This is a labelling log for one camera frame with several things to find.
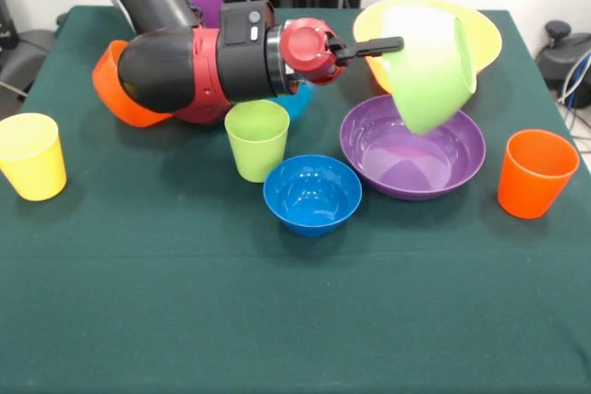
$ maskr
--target green tablecloth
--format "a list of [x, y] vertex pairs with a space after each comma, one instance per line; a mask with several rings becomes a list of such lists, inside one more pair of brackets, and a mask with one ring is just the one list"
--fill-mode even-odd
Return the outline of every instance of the green tablecloth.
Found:
[[[351, 39], [357, 11], [279, 13]], [[222, 127], [115, 120], [90, 72], [131, 31], [75, 8], [25, 106], [60, 125], [66, 190], [33, 204], [0, 182], [0, 392], [589, 392], [591, 180], [582, 166], [537, 221], [498, 207], [508, 136], [567, 131], [509, 14], [487, 14], [503, 50], [465, 107], [477, 177], [422, 203], [366, 188], [309, 240], [238, 177]], [[287, 155], [342, 158], [372, 85], [356, 61], [321, 89]]]

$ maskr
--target light blue bowl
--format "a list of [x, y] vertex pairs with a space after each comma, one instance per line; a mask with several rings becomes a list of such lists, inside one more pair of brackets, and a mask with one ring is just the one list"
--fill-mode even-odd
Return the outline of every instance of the light blue bowl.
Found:
[[294, 95], [271, 97], [267, 100], [274, 101], [283, 106], [289, 114], [290, 120], [293, 122], [304, 114], [304, 111], [307, 109], [315, 94], [316, 87], [313, 84], [303, 83], [299, 86], [297, 93]]

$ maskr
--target purple bowl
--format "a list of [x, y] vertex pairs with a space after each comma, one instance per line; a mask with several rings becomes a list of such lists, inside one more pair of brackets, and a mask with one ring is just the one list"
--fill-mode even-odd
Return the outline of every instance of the purple bowl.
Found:
[[341, 125], [341, 148], [373, 187], [403, 200], [428, 200], [465, 184], [487, 151], [482, 132], [461, 111], [426, 135], [412, 134], [391, 95], [349, 112]]

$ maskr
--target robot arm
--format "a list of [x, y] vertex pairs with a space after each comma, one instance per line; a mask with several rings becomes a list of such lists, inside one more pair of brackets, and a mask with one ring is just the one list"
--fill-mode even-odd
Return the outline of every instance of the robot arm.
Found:
[[402, 38], [347, 45], [322, 20], [276, 23], [268, 1], [225, 4], [219, 30], [200, 25], [187, 0], [120, 0], [137, 31], [103, 97], [118, 83], [129, 100], [154, 113], [193, 123], [223, 117], [231, 102], [294, 94], [310, 81], [328, 85], [353, 57], [403, 48]]

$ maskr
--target blue bowl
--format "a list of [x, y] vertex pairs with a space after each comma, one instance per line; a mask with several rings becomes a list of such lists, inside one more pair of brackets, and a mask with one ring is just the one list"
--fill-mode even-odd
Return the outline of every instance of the blue bowl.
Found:
[[271, 97], [268, 101], [274, 101], [289, 114], [290, 120], [293, 122], [299, 119], [304, 111], [307, 109], [313, 96], [316, 94], [316, 87], [311, 83], [303, 83], [299, 86], [297, 93], [294, 95], [286, 95], [279, 97]]
[[291, 231], [319, 237], [334, 231], [355, 212], [361, 202], [361, 182], [341, 161], [299, 156], [269, 173], [263, 196], [271, 212]]

